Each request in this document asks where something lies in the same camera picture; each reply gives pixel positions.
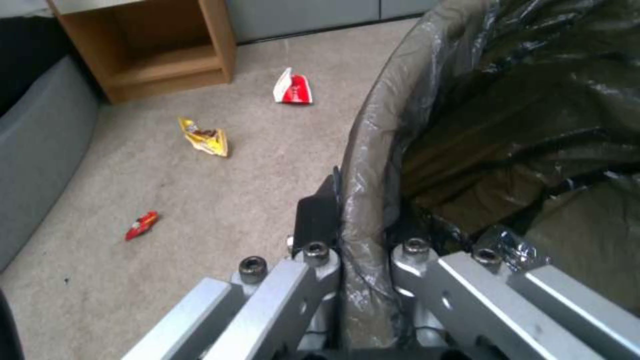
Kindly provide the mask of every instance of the candy wrapper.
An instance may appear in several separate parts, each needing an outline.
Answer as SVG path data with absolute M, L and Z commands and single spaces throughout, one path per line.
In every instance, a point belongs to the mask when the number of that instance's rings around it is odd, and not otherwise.
M 273 87 L 273 98 L 276 102 L 289 104 L 312 104 L 311 88 L 307 77 L 300 74 L 293 74 L 292 69 L 287 67 Z
M 137 236 L 147 232 L 158 221 L 158 213 L 149 211 L 146 215 L 139 217 L 135 223 L 129 228 L 124 239 L 129 241 Z
M 178 118 L 184 138 L 189 140 L 194 148 L 207 154 L 227 157 L 227 136 L 222 129 L 200 130 L 193 120 L 186 117 Z

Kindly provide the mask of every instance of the small red wrapper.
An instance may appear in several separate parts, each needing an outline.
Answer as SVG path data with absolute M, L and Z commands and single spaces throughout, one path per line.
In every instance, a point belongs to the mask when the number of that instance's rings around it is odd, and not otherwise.
M 129 241 L 137 236 L 140 236 L 147 232 L 158 220 L 158 213 L 156 211 L 149 211 L 146 215 L 139 217 L 127 234 L 124 236 L 124 239 Z

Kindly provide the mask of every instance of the grey carpet floor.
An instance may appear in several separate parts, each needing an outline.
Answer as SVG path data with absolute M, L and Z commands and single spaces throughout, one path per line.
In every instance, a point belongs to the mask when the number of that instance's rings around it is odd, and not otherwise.
M 373 81 L 415 20 L 238 49 L 230 85 L 103 106 L 89 151 L 0 278 L 27 359 L 124 355 L 201 278 L 285 256 L 298 199 L 339 165 Z M 315 104 L 275 104 L 286 66 Z M 195 151 L 177 117 L 228 132 L 231 156 Z M 152 232 L 124 242 L 148 210 Z

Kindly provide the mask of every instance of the bolt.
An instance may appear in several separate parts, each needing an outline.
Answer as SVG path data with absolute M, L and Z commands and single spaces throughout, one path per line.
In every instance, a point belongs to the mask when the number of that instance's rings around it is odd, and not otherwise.
M 305 262 L 312 268 L 323 266 L 329 261 L 329 248 L 320 241 L 308 243 L 302 253 L 304 254 Z
M 498 253 L 496 253 L 492 249 L 486 247 L 473 249 L 473 251 L 471 252 L 471 257 L 494 274 L 497 273 L 498 270 L 500 270 L 500 264 L 502 264 L 502 256 L 498 255 Z
M 405 255 L 426 259 L 429 255 L 429 243 L 425 239 L 410 238 L 403 242 L 402 250 Z
M 240 261 L 238 272 L 245 284 L 257 284 L 267 276 L 267 261 L 260 256 L 249 256 Z

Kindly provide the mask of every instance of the wooden furniture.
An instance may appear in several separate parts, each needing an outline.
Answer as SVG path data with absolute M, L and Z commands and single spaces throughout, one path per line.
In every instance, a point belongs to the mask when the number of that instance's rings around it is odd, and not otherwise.
M 113 103 L 231 82 L 225 0 L 47 2 Z

